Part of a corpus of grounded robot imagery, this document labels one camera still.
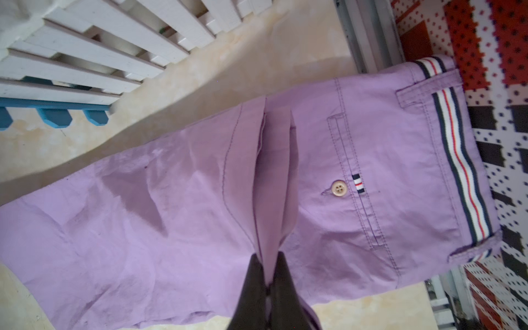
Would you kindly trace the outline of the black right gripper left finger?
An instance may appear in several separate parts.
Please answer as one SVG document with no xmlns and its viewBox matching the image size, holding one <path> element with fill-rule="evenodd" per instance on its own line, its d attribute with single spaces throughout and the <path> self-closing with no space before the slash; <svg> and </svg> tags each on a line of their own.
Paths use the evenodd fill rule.
<svg viewBox="0 0 528 330">
<path fill-rule="evenodd" d="M 267 289 L 263 266 L 253 254 L 248 264 L 246 277 L 235 313 L 227 330 L 264 330 L 266 318 Z"/>
</svg>

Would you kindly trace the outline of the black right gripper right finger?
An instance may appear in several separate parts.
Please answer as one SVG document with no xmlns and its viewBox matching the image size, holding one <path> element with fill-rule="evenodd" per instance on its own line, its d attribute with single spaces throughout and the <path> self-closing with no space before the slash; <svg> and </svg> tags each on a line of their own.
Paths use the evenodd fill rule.
<svg viewBox="0 0 528 330">
<path fill-rule="evenodd" d="M 311 329 L 301 307 L 285 255 L 279 252 L 273 281 L 270 285 L 271 315 L 269 325 L 273 330 Z"/>
</svg>

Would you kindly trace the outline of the purple long pants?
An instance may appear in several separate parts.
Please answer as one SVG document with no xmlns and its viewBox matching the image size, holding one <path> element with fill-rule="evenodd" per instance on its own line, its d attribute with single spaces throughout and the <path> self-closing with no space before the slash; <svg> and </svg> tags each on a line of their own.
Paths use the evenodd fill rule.
<svg viewBox="0 0 528 330">
<path fill-rule="evenodd" d="M 1 262 L 56 329 L 231 315 L 279 253 L 305 308 L 361 298 L 502 236 L 447 56 L 247 101 L 1 207 Z"/>
</svg>

